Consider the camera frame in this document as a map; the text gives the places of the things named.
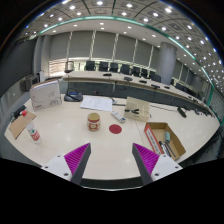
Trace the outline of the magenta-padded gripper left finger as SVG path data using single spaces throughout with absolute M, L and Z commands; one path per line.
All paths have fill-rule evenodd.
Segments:
M 42 169 L 79 185 L 91 154 L 91 144 L 82 145 L 66 155 L 57 155 Z

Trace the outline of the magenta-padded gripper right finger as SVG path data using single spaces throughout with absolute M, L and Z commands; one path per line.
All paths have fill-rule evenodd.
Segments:
M 182 167 L 168 155 L 158 155 L 137 143 L 134 143 L 132 146 L 132 154 L 144 185 L 182 169 Z

